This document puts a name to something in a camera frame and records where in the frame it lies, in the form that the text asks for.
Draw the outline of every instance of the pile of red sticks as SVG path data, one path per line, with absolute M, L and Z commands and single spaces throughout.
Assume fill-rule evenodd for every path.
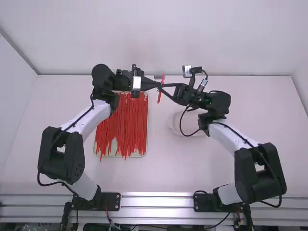
M 127 158 L 138 152 L 146 152 L 148 128 L 148 96 L 140 93 L 139 98 L 132 98 L 130 93 L 119 93 L 120 102 L 117 110 L 96 129 L 96 153 L 101 151 L 101 158 L 111 153 L 113 139 L 117 141 L 115 155 Z

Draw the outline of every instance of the white table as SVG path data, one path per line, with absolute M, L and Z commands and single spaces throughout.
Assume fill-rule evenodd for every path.
M 166 83 L 187 82 L 167 76 Z M 73 118 L 89 103 L 90 76 L 42 76 L 19 127 L 0 178 L 0 222 L 59 222 L 70 193 L 61 186 L 39 187 L 36 182 L 41 133 Z M 259 142 L 276 145 L 287 183 L 282 207 L 252 205 L 255 224 L 308 225 L 306 142 L 307 115 L 290 77 L 209 77 L 205 91 L 223 90 L 231 95 L 227 115 L 239 130 Z M 111 213 L 118 223 L 215 224 L 224 214 L 195 213 L 191 196 L 233 181 L 233 158 L 215 140 L 185 138 L 166 126 L 167 115 L 183 111 L 163 96 L 157 104 L 156 90 L 150 97 L 148 151 L 144 157 L 95 157 L 93 132 L 84 144 L 86 173 L 103 191 L 121 192 L 122 207 Z M 51 180 L 41 176 L 42 182 Z M 103 212 L 79 213 L 79 222 L 106 223 Z

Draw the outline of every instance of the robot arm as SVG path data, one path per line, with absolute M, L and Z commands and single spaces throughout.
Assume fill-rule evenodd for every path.
M 103 64 L 95 66 L 92 71 L 92 105 L 60 128 L 48 127 L 43 132 L 38 181 L 40 173 L 58 179 L 79 197 L 93 201 L 95 207 L 101 207 L 101 189 L 84 172 L 83 142 L 116 110 L 119 96 L 113 90 L 131 91 L 132 97 L 137 98 L 140 91 L 158 88 L 175 103 L 207 110 L 199 115 L 200 130 L 221 143 L 234 157 L 235 182 L 213 190 L 216 207 L 234 203 L 251 204 L 284 194 L 286 185 L 275 146 L 271 143 L 260 144 L 230 127 L 225 117 L 229 113 L 230 95 L 221 91 L 203 92 L 207 78 L 194 89 L 194 75 L 202 72 L 202 68 L 183 67 L 183 70 L 186 76 L 191 73 L 189 85 L 155 82 L 144 77 L 144 72 L 136 65 L 131 71 L 117 70 L 116 75 Z M 176 87 L 173 96 L 163 89 L 165 87 Z M 65 152 L 59 152 L 57 147 L 64 145 Z M 255 163 L 264 165 L 264 170 L 256 171 Z

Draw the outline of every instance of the cable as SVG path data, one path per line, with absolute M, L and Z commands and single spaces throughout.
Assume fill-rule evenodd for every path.
M 70 128 L 74 127 L 79 122 L 79 120 L 81 120 L 87 113 L 89 113 L 94 108 L 93 93 L 90 95 L 90 100 L 91 100 L 91 107 L 84 114 L 82 114 L 77 120 L 75 120 L 73 123 L 71 123 L 70 126 L 68 126 L 66 129 L 64 129 L 60 132 L 58 137 L 54 140 L 54 142 L 52 142 L 51 149 L 53 148 L 54 144 L 63 136 L 64 132 L 66 132 Z
M 195 195 L 196 193 L 204 193 L 204 194 L 208 194 L 206 191 L 203 191 L 203 190 L 197 190 L 197 191 L 195 191 L 193 194 Z
M 224 123 L 220 123 L 220 122 L 211 122 L 207 125 L 210 125 L 210 124 L 219 124 L 219 125 L 222 125 L 228 129 L 230 129 L 232 132 L 234 132 L 238 137 L 240 137 L 245 143 L 247 143 L 250 147 L 252 148 L 255 148 L 247 139 L 245 139 L 241 134 L 239 134 L 237 131 L 235 131 L 233 128 L 231 128 L 229 125 L 227 124 L 224 124 Z M 273 208 L 279 208 L 282 204 L 282 188 L 281 188 L 281 185 L 280 185 L 280 182 L 276 176 L 276 174 L 274 173 L 273 169 L 271 168 L 270 164 L 268 163 L 268 161 L 265 159 L 265 157 L 263 156 L 263 154 L 261 152 L 258 152 L 258 154 L 260 155 L 260 157 L 262 158 L 262 160 L 264 161 L 265 165 L 267 166 L 267 168 L 269 169 L 271 175 L 273 176 L 274 180 L 276 181 L 278 187 L 279 187 L 279 191 L 280 191 L 280 194 L 279 194 L 279 202 L 277 205 L 273 205 L 273 204 L 270 204 L 268 202 L 265 202 L 265 201 L 259 201 L 265 205 L 269 205 Z
M 211 94 L 212 92 L 223 92 L 223 93 L 225 93 L 224 91 L 221 91 L 221 90 L 210 90 L 209 94 Z
M 138 225 L 135 225 L 133 228 L 127 230 L 127 231 L 133 231 Z
M 208 79 L 207 72 L 205 70 L 203 70 L 203 69 L 202 69 L 202 72 L 206 75 L 205 79 L 207 80 Z
M 214 228 L 214 227 L 220 225 L 222 222 L 224 222 L 224 221 L 227 219 L 227 217 L 230 215 L 230 213 L 231 213 L 231 212 L 227 213 L 227 215 L 226 215 L 220 222 L 218 222 L 216 225 L 212 225 L 212 226 L 210 226 L 210 227 L 206 227 L 204 230 L 209 230 L 209 229 L 211 229 L 211 228 Z
M 192 135 L 196 134 L 198 131 L 200 131 L 200 129 L 198 129 L 198 130 L 194 131 L 192 134 L 189 134 L 189 135 L 184 134 L 183 131 L 182 131 L 182 119 L 183 119 L 185 112 L 188 110 L 189 107 L 190 107 L 190 105 L 188 105 L 185 108 L 185 110 L 184 110 L 184 112 L 183 112 L 183 114 L 181 115 L 181 118 L 180 118 L 180 131 L 181 131 L 182 135 L 186 136 L 186 137 L 192 136 Z

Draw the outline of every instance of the wooden board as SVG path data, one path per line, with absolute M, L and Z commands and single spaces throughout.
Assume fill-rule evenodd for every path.
M 145 97 L 146 98 L 148 98 L 148 94 L 146 93 L 146 92 L 143 92 L 142 94 L 144 94 L 145 95 Z M 148 113 L 147 113 L 147 121 L 148 121 L 148 123 L 149 123 L 149 107 L 147 108 L 147 111 L 148 111 Z M 102 154 L 102 151 L 101 150 L 99 150 L 98 152 L 97 152 L 97 133 L 95 134 L 95 140 L 94 140 L 94 146 L 93 146 L 93 153 L 94 153 L 94 155 L 95 156 L 97 156 L 97 157 L 101 157 L 101 154 Z M 129 155 L 127 155 L 127 156 L 122 156 L 121 155 L 121 153 L 117 153 L 116 151 L 117 151 L 117 149 L 118 149 L 118 144 L 117 144 L 117 140 L 116 140 L 116 138 L 114 138 L 114 139 L 112 139 L 112 144 L 111 144 L 111 150 L 110 150 L 110 152 L 108 152 L 108 147 L 106 147 L 106 155 L 103 155 L 103 158 L 105 158 L 105 157 L 124 157 L 124 158 L 127 158 L 127 157 L 143 157 L 143 156 L 145 156 L 146 155 L 146 152 L 144 153 L 144 154 L 142 154 L 142 153 L 140 153 L 139 152 L 139 150 L 135 150 L 134 152 L 131 152 Z

